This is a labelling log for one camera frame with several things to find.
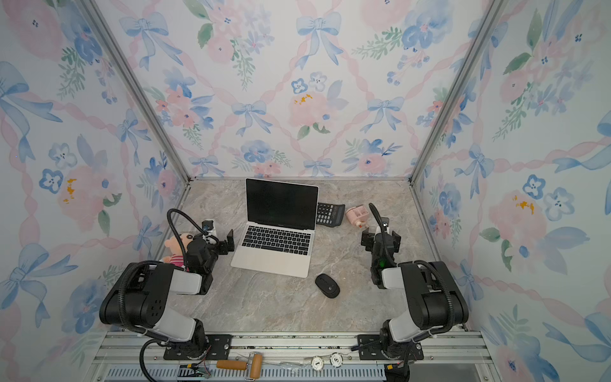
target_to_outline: black cable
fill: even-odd
[[[370,343],[365,343],[363,345],[353,346],[353,347],[350,348],[350,351],[357,351],[357,350],[369,347],[369,346],[371,346],[371,345],[373,345],[375,343],[378,343],[378,342],[382,342],[382,340],[379,339],[379,340],[371,341]]]
[[[390,257],[390,255],[388,254],[388,250],[386,249],[386,228],[384,227],[384,223],[382,223],[382,217],[380,217],[380,212],[378,212],[378,209],[376,208],[376,206],[373,205],[373,203],[369,203],[369,209],[371,210],[373,217],[378,222],[378,225],[380,226],[380,231],[382,231],[382,246],[384,247],[384,257],[386,258],[386,261],[388,261],[390,266],[395,267],[397,266],[397,263],[395,263],[395,261]]]
[[[207,232],[203,230],[203,228],[201,228],[196,222],[193,221],[193,219],[191,219],[191,217],[189,215],[187,215],[186,213],[182,212],[181,210],[177,209],[177,208],[170,208],[167,211],[167,223],[168,225],[170,225],[170,229],[172,230],[172,233],[174,234],[174,237],[176,238],[176,240],[178,241],[178,245],[180,246],[180,251],[183,253],[183,264],[185,265],[185,268],[187,268],[187,251],[185,249],[185,246],[183,245],[183,240],[180,238],[180,235],[178,234],[178,231],[176,231],[176,227],[174,226],[174,222],[172,222],[172,213],[176,212],[179,215],[182,215],[185,219],[187,219],[195,228],[197,228],[199,230],[199,232],[201,232],[203,235],[205,235]]]
[[[127,268],[123,277],[121,278],[121,282],[119,283],[119,292],[117,297],[117,304],[119,305],[119,319],[121,319],[121,326],[125,329],[130,330],[136,333],[145,333],[146,330],[143,328],[138,328],[130,323],[127,317],[127,309],[125,307],[125,294],[127,293],[127,286],[130,283],[130,279],[135,272],[137,272],[144,265],[155,265],[159,264],[159,262],[154,260],[144,260],[143,262],[136,263]]]
[[[157,340],[148,340],[144,343],[144,345],[142,346],[142,348],[140,349],[140,356],[138,357],[138,360],[140,361],[140,369],[142,370],[142,374],[144,374],[144,376],[146,377],[146,379],[149,382],[157,382],[156,379],[154,379],[149,373],[148,370],[146,368],[146,366],[144,365],[144,351],[146,350],[146,348],[151,344],[151,343],[157,343],[157,345],[161,346],[159,344],[159,342]]]
[[[412,339],[412,343],[420,342],[423,339],[429,337],[431,334],[445,333],[449,331],[450,329],[452,329],[452,326],[454,326],[454,323],[456,321],[454,317],[454,304],[452,303],[452,296],[450,296],[450,291],[448,290],[448,287],[445,284],[445,281],[443,280],[443,278],[441,278],[441,275],[439,274],[439,272],[437,272],[437,269],[435,269],[434,266],[432,266],[431,264],[429,264],[428,262],[424,260],[416,260],[414,264],[423,265],[426,269],[431,271],[433,276],[435,276],[435,280],[437,280],[437,282],[439,283],[439,286],[441,287],[441,292],[444,294],[444,297],[446,301],[448,302],[448,320],[443,327],[438,328],[438,329],[432,329],[419,336],[414,337]]]

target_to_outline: calculator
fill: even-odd
[[[345,204],[319,203],[316,210],[316,224],[337,227],[342,223]]]

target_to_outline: floral wallpaper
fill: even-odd
[[[0,380],[81,380],[185,184],[71,1],[2,0]]]
[[[98,6],[192,176],[404,177],[488,0]]]
[[[505,382],[611,381],[610,17],[508,1],[415,183]]]

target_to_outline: wooden handle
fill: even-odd
[[[252,358],[251,365],[251,379],[257,380],[261,378],[261,365],[263,364],[263,356],[261,354],[255,354]]]
[[[217,369],[229,369],[229,370],[246,370],[246,361],[228,361],[222,359],[216,361]]]

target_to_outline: laptop screen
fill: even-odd
[[[318,187],[246,179],[248,221],[269,226],[314,229]]]

